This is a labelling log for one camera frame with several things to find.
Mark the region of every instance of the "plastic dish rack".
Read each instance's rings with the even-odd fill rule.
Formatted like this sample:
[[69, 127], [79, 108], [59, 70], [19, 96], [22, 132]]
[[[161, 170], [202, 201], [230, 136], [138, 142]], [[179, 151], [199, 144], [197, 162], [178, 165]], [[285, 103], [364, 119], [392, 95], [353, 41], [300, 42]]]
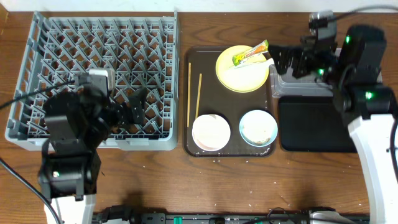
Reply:
[[[113, 68], [113, 101], [147, 88], [143, 125], [115, 129], [100, 148], [171, 150], [177, 145], [179, 21], [174, 17], [51, 17], [35, 12], [14, 97], [44, 89], [91, 68]], [[6, 139], [41, 150], [49, 132], [42, 105], [68, 85], [14, 103]]]

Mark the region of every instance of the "white bowl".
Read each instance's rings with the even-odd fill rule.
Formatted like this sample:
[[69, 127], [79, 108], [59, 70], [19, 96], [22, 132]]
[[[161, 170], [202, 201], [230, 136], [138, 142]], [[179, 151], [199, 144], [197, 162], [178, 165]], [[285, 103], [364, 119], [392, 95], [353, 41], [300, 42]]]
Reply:
[[199, 116], [192, 125], [195, 144], [206, 151], [217, 151], [228, 143], [231, 129], [228, 122], [217, 114]]
[[266, 111], [253, 110], [246, 113], [239, 122], [239, 132], [251, 146], [264, 147], [275, 141], [278, 125]]

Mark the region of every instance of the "black cable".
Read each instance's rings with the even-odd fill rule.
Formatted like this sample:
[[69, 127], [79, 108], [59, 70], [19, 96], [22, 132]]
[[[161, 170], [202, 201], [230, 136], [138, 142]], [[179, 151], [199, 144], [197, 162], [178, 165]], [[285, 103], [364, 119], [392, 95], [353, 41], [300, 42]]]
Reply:
[[343, 82], [346, 79], [347, 73], [350, 69], [356, 69], [355, 64], [349, 64], [346, 68], [344, 68], [343, 73], [341, 74], [340, 80], [338, 82], [338, 89], [341, 90], [343, 87]]
[[72, 83], [74, 83], [74, 82], [75, 82], [74, 80], [72, 80], [72, 81], [67, 81], [67, 82], [62, 83], [62, 84], [58, 84], [58, 85], [54, 85], [54, 86], [45, 88], [44, 90], [37, 90], [37, 91], [34, 91], [34, 92], [32, 92], [32, 93], [28, 93], [28, 94], [25, 94], [25, 95], [22, 95], [22, 96], [18, 96], [17, 98], [15, 98], [15, 99], [13, 99], [13, 100], [10, 100], [10, 101], [8, 101], [8, 102], [5, 102], [3, 105], [1, 105], [1, 106], [0, 106], [0, 110], [1, 110], [1, 109], [4, 109], [5, 107], [7, 107], [7, 106], [9, 106], [9, 105], [11, 105], [11, 104], [13, 104], [13, 103], [15, 103], [15, 102], [17, 102], [17, 101], [23, 100], [23, 99], [28, 98], [28, 97], [30, 97], [30, 96], [34, 96], [34, 95], [39, 94], [39, 93], [43, 93], [43, 92], [46, 92], [46, 91], [50, 91], [50, 90], [53, 90], [53, 89], [55, 89], [55, 88], [58, 88], [58, 87], [61, 87], [61, 86], [64, 86], [64, 85], [72, 84]]
[[[58, 85], [54, 85], [54, 86], [48, 87], [48, 88], [43, 89], [43, 90], [37, 90], [37, 91], [34, 91], [34, 92], [32, 92], [32, 93], [28, 93], [28, 94], [25, 94], [25, 95], [22, 95], [22, 96], [18, 96], [17, 98], [15, 98], [15, 99], [13, 99], [13, 100], [10, 100], [10, 101], [8, 101], [8, 102], [5, 102], [3, 105], [1, 105], [1, 106], [0, 106], [0, 110], [1, 110], [1, 109], [4, 109], [5, 107], [7, 107], [7, 106], [9, 106], [9, 105], [11, 105], [11, 104], [13, 104], [13, 103], [15, 103], [15, 102], [17, 102], [17, 101], [23, 100], [23, 99], [28, 98], [28, 97], [30, 97], [30, 96], [34, 96], [34, 95], [39, 94], [39, 93], [43, 93], [43, 92], [46, 92], [46, 91], [50, 91], [50, 90], [53, 90], [53, 89], [55, 89], [55, 88], [58, 88], [58, 87], [61, 87], [61, 86], [64, 86], [64, 85], [72, 84], [72, 83], [74, 83], [74, 82], [75, 82], [74, 80], [72, 80], [72, 81], [67, 81], [67, 82], [65, 82], [65, 83], [58, 84]], [[32, 184], [30, 184], [27, 180], [25, 180], [23, 177], [21, 177], [21, 176], [20, 176], [14, 169], [12, 169], [1, 157], [0, 157], [0, 163], [1, 163], [2, 166], [4, 166], [4, 168], [5, 168], [8, 172], [10, 172], [14, 177], [16, 177], [18, 180], [20, 180], [29, 190], [31, 190], [34, 194], [36, 194], [36, 196], [38, 196], [38, 198], [41, 199], [41, 201], [43, 201], [44, 205], [47, 206], [47, 208], [49, 208], [51, 214], [54, 216], [55, 222], [56, 222], [57, 224], [62, 224], [62, 222], [60, 221], [58, 215], [55, 213], [55, 210], [54, 210], [54, 208], [51, 206], [51, 204], [49, 203], [49, 201], [47, 201], [47, 199], [46, 199], [35, 187], [33, 187]]]
[[25, 180], [23, 177], [21, 177], [14, 169], [12, 169], [4, 160], [0, 157], [0, 163], [4, 168], [10, 172], [14, 177], [16, 177], [18, 180], [20, 180], [29, 190], [31, 190], [36, 196], [43, 201], [45, 206], [47, 206], [51, 212], [51, 214], [54, 216], [55, 222], [57, 224], [62, 224], [61, 220], [59, 219], [58, 215], [55, 213], [54, 208], [51, 206], [49, 201], [40, 193], [35, 187], [33, 187], [27, 180]]
[[[328, 222], [328, 223], [336, 223], [336, 224], [352, 224], [352, 222], [343, 222], [343, 221], [336, 221], [336, 220], [324, 220], [321, 218], [310, 218], [310, 217], [302, 217], [302, 218], [289, 218], [292, 221], [295, 220], [297, 221], [320, 221], [320, 222]], [[286, 220], [286, 217], [275, 217], [275, 218], [258, 218], [256, 220], [251, 220], [248, 222], [245, 222], [243, 224], [256, 224], [258, 222], [264, 222], [264, 221], [271, 221], [271, 220]]]
[[314, 79], [313, 81], [315, 82], [315, 84], [317, 84], [317, 86], [318, 86], [319, 88], [326, 89], [326, 90], [330, 91], [331, 93], [334, 93], [333, 90], [332, 90], [331, 88], [329, 88], [329, 87], [327, 87], [327, 86], [323, 86], [323, 85], [321, 85], [321, 83], [318, 83], [318, 80], [319, 80], [319, 78], [318, 78], [318, 77], [315, 77], [315, 79]]
[[396, 156], [397, 126], [398, 126], [398, 119], [395, 119], [394, 124], [392, 125], [392, 129], [391, 129], [390, 151], [391, 151], [392, 166], [394, 167], [394, 172], [396, 173], [396, 179], [398, 182], [398, 165], [397, 165], [397, 156]]
[[372, 5], [372, 6], [364, 6], [364, 7], [359, 7], [357, 9], [354, 9], [350, 12], [346, 12], [340, 16], [336, 16], [333, 19], [328, 19], [328, 22], [333, 22], [333, 21], [337, 21], [339, 19], [348, 17], [348, 16], [352, 16], [353, 14], [356, 14], [357, 12], [362, 12], [362, 11], [367, 11], [367, 10], [371, 10], [371, 9], [391, 9], [391, 10], [395, 10], [398, 11], [398, 7], [397, 6], [391, 6], [391, 5]]

